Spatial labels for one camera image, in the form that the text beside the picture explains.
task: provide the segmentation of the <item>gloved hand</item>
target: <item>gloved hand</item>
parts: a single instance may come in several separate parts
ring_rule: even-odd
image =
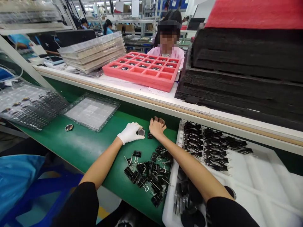
[[[123,145],[125,145],[127,142],[132,142],[134,140],[138,140],[138,139],[144,139],[144,136],[139,136],[136,134],[136,132],[139,129],[142,129],[143,127],[141,125],[139,125],[138,123],[128,123],[126,128],[117,135],[117,137],[119,137],[122,142]]]

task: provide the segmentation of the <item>hand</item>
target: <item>hand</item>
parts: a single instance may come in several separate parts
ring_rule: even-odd
[[[125,145],[127,142],[132,142],[138,139],[144,139],[144,136],[139,136],[136,134],[136,132],[142,128],[143,127],[138,123],[128,123],[126,128],[121,133],[119,133],[117,137],[120,138],[120,140],[123,142],[123,145]]]
[[[155,117],[155,120],[151,118],[151,122],[149,124],[149,131],[156,139],[165,136],[163,133],[165,129],[165,121],[162,118],[158,119],[157,117]]]

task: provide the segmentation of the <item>blue chair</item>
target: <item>blue chair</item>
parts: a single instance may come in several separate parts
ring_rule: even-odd
[[[61,176],[58,178],[38,179],[43,173],[49,171],[55,171]],[[53,217],[57,215],[65,203],[70,190],[79,184],[82,177],[82,174],[73,174],[67,171],[63,165],[42,168],[37,176],[37,180],[31,184],[24,196],[0,221],[0,227],[3,227],[5,224],[8,224],[10,227],[23,227],[23,225],[16,220],[16,217],[32,209],[33,199],[53,192],[61,192],[46,216],[40,222],[32,225],[32,227],[50,226]]]

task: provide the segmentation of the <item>red foam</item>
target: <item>red foam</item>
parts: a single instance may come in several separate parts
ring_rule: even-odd
[[[130,52],[127,55],[103,66],[102,69],[107,76],[170,92],[174,85],[180,64],[181,61],[175,58]],[[145,65],[147,68],[139,67],[139,65]],[[125,71],[121,69],[123,67],[128,67],[129,69]],[[151,68],[153,67],[158,67],[160,70],[152,70]]]
[[[303,29],[303,0],[216,0],[205,27]]]

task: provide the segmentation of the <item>stacked black foam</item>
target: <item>stacked black foam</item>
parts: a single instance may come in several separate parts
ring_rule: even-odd
[[[176,98],[303,131],[303,31],[206,28]]]

